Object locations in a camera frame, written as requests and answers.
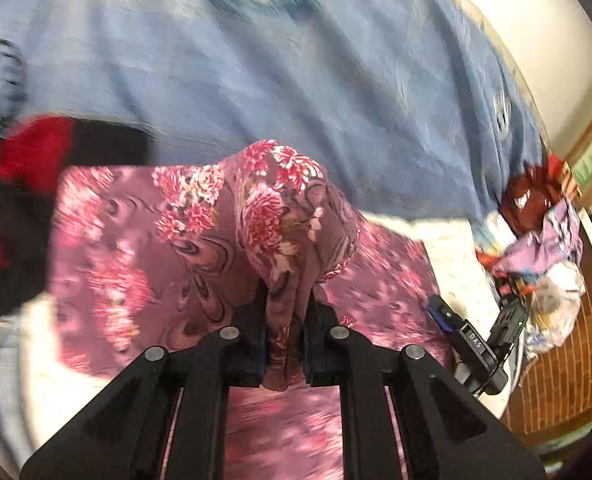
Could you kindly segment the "purple floral shirt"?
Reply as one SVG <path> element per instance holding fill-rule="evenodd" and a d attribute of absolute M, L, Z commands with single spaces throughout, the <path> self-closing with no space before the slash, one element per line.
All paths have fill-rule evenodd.
<path fill-rule="evenodd" d="M 155 344 L 194 346 L 267 286 L 268 376 L 231 393 L 230 479 L 343 474 L 339 394 L 302 377 L 310 299 L 377 346 L 453 362 L 425 309 L 438 286 L 424 246 L 367 221 L 321 164 L 274 140 L 212 165 L 68 169 L 49 267 L 58 357 L 103 378 Z"/>

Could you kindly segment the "cream floral cloth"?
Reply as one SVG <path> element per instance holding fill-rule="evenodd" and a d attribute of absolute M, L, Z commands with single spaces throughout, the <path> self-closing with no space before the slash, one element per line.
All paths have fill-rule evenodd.
<path fill-rule="evenodd" d="M 366 214 L 366 218 L 425 245 L 443 299 L 478 333 L 489 336 L 498 307 L 474 253 L 466 220 L 418 220 Z M 23 414 L 31 445 L 38 448 L 107 384 L 71 370 L 57 358 L 55 300 L 47 292 L 20 310 L 19 375 Z"/>

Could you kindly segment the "lilac cloth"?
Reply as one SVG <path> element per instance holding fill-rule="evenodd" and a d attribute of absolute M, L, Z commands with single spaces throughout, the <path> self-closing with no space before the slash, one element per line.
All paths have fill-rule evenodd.
<path fill-rule="evenodd" d="M 582 258 L 580 217 L 563 198 L 544 214 L 542 229 L 520 236 L 491 266 L 493 274 L 543 275 L 563 261 Z"/>

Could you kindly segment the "blue plaid blanket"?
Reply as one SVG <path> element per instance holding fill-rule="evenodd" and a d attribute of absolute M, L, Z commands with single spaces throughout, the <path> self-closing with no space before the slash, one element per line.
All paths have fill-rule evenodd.
<path fill-rule="evenodd" d="M 0 0 L 0 39 L 23 55 L 23 114 L 147 126 L 166 165 L 279 140 L 376 214 L 481 219 L 543 157 L 464 0 Z"/>

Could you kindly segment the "black and red sweater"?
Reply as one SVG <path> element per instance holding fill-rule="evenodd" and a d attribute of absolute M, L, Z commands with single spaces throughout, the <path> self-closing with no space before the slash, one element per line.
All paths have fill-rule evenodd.
<path fill-rule="evenodd" d="M 63 116 L 19 122 L 0 140 L 0 316 L 44 289 L 61 173 L 70 166 L 142 165 L 152 145 L 140 128 Z"/>

